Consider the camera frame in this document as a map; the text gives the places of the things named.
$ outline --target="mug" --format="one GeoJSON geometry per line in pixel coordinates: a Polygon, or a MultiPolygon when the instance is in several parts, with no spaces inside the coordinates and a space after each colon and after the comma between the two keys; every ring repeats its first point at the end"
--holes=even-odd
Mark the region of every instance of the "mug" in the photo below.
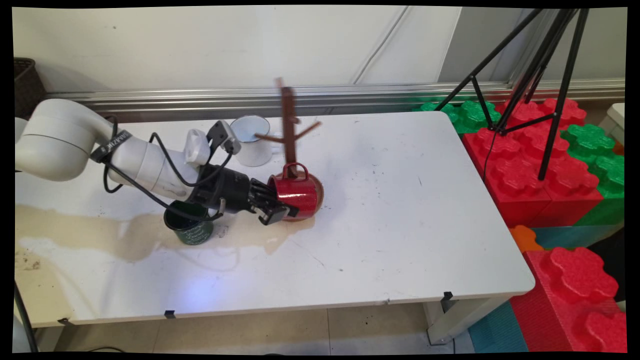
{"type": "MultiPolygon", "coordinates": [[[[170,208],[183,211],[195,217],[206,217],[207,208],[198,204],[190,204],[182,201],[174,201],[170,208]]],[[[212,221],[196,221],[169,211],[164,211],[164,224],[178,236],[178,239],[187,245],[198,245],[207,241],[213,233],[212,221]]]]}
{"type": "Polygon", "coordinates": [[[236,154],[240,164],[259,167],[271,159],[273,153],[271,143],[255,137],[256,133],[260,135],[269,133],[271,126],[267,119],[257,115],[245,115],[235,119],[230,126],[241,145],[240,152],[236,154]]]}
{"type": "Polygon", "coordinates": [[[298,215],[294,218],[285,217],[285,219],[305,219],[310,218],[316,212],[318,196],[316,193],[316,184],[309,178],[309,171],[301,163],[288,163],[282,168],[280,177],[272,175],[269,177],[267,185],[275,188],[279,201],[287,205],[295,206],[299,209],[298,215]],[[287,177],[287,169],[291,166],[300,165],[305,169],[305,177],[297,179],[289,179],[287,177]]]}

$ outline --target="red mug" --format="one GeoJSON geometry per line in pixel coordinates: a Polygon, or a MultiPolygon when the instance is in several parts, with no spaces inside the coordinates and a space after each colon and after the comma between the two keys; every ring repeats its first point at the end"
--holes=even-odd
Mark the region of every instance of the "red mug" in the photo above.
{"type": "Polygon", "coordinates": [[[279,201],[299,209],[296,217],[285,217],[285,219],[302,220],[310,218],[316,213],[318,203],[316,184],[309,178],[309,171],[301,163],[285,164],[284,168],[282,168],[282,177],[272,175],[269,177],[267,185],[276,189],[279,201]],[[296,165],[300,165],[305,169],[304,178],[290,179],[287,177],[287,169],[296,165]]]}

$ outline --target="giant lego block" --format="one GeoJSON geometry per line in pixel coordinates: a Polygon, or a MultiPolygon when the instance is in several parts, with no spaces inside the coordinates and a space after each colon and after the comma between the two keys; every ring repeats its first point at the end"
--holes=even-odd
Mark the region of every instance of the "giant lego block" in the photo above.
{"type": "Polygon", "coordinates": [[[512,297],[529,351],[626,352],[627,321],[613,300],[618,284],[588,249],[525,252],[536,279],[512,297]]]}
{"type": "Polygon", "coordinates": [[[484,183],[508,227],[531,227],[551,202],[543,183],[538,181],[536,168],[521,157],[500,158],[494,166],[487,166],[484,183]]]}
{"type": "Polygon", "coordinates": [[[588,171],[587,164],[570,156],[549,162],[543,184],[551,201],[531,221],[531,227],[572,226],[603,199],[597,176],[588,171]]]}
{"type": "Polygon", "coordinates": [[[536,242],[545,249],[588,247],[613,235],[621,225],[535,227],[536,242]]]}
{"type": "Polygon", "coordinates": [[[542,246],[538,245],[536,241],[536,233],[526,226],[518,225],[509,229],[511,236],[516,241],[520,252],[527,251],[541,251],[544,250],[542,246]]]}
{"type": "MultiPolygon", "coordinates": [[[[525,127],[512,133],[513,137],[520,142],[520,154],[522,157],[537,167],[542,162],[550,128],[551,125],[549,124],[539,124],[538,126],[525,127]]],[[[551,160],[566,157],[567,149],[569,149],[569,142],[560,137],[560,132],[556,133],[554,146],[551,150],[551,160]]]]}
{"type": "Polygon", "coordinates": [[[625,219],[625,157],[600,156],[589,170],[600,182],[598,191],[604,198],[575,225],[616,225],[625,219]]]}
{"type": "MultiPolygon", "coordinates": [[[[500,113],[495,111],[495,105],[485,101],[487,110],[489,111],[489,117],[493,123],[500,120],[500,113]]],[[[486,117],[482,106],[476,101],[465,101],[458,111],[460,119],[453,126],[456,128],[458,134],[472,134],[478,132],[478,130],[486,127],[486,117]]]]}
{"type": "Polygon", "coordinates": [[[567,153],[591,166],[598,156],[613,157],[616,142],[604,134],[601,127],[586,124],[585,126],[569,125],[560,135],[569,142],[567,153]]]}
{"type": "Polygon", "coordinates": [[[480,176],[483,174],[484,161],[486,160],[486,155],[489,153],[489,149],[491,149],[491,155],[487,161],[488,168],[491,168],[498,159],[512,160],[519,157],[520,153],[520,144],[512,135],[496,135],[495,132],[487,128],[482,128],[473,134],[464,134],[462,144],[465,146],[480,176]]]}
{"type": "MultiPolygon", "coordinates": [[[[556,104],[557,101],[555,99],[547,99],[539,105],[539,109],[544,115],[548,115],[556,110],[556,104]]],[[[583,126],[586,117],[587,112],[580,109],[577,102],[571,99],[565,99],[558,130],[564,131],[572,124],[583,126]]]]}
{"type": "Polygon", "coordinates": [[[528,351],[508,301],[471,326],[469,335],[477,354],[528,351]]]}
{"type": "MultiPolygon", "coordinates": [[[[495,107],[495,111],[503,114],[508,105],[509,101],[499,104],[495,107]]],[[[545,115],[547,114],[543,113],[538,107],[538,104],[536,104],[535,102],[531,101],[529,104],[525,104],[524,100],[520,100],[511,112],[509,120],[507,120],[507,129],[516,125],[523,124],[527,121],[535,120],[545,115]]]]}

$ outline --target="dark green mug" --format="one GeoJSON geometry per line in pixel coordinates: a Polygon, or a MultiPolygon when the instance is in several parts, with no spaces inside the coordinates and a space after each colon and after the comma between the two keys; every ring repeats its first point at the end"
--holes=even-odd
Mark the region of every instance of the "dark green mug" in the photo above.
{"type": "MultiPolygon", "coordinates": [[[[206,217],[209,212],[197,204],[174,201],[169,208],[177,209],[195,217],[206,217]]],[[[169,209],[164,211],[164,224],[187,245],[198,245],[207,241],[213,233],[213,221],[196,221],[184,218],[169,209]]]]}

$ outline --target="white robotic arm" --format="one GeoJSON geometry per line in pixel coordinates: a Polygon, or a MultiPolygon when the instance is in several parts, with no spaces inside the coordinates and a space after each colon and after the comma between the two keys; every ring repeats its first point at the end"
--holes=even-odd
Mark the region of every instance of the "white robotic arm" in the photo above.
{"type": "Polygon", "coordinates": [[[15,169],[43,179],[68,181],[82,173],[97,143],[97,151],[109,153],[103,162],[112,180],[139,188],[166,208],[168,205],[151,193],[218,209],[220,215],[224,209],[231,213],[259,211],[265,225],[298,213],[297,208],[277,200],[274,189],[225,168],[229,157],[240,151],[240,144],[222,120],[206,135],[190,130],[184,152],[165,149],[159,138],[157,145],[123,131],[114,134],[112,123],[76,102],[42,101],[15,144],[15,169]],[[211,154],[218,146],[228,152],[227,161],[211,165],[211,154]]]}
{"type": "MultiPolygon", "coordinates": [[[[15,144],[15,168],[53,181],[68,181],[82,173],[96,143],[106,145],[113,125],[89,108],[64,99],[41,102],[15,144]]],[[[182,152],[167,150],[182,177],[193,183],[198,170],[185,163],[182,152]]],[[[147,190],[186,200],[193,188],[181,183],[156,144],[132,137],[113,153],[111,163],[147,190]]],[[[131,185],[113,171],[109,177],[131,185]]]]}

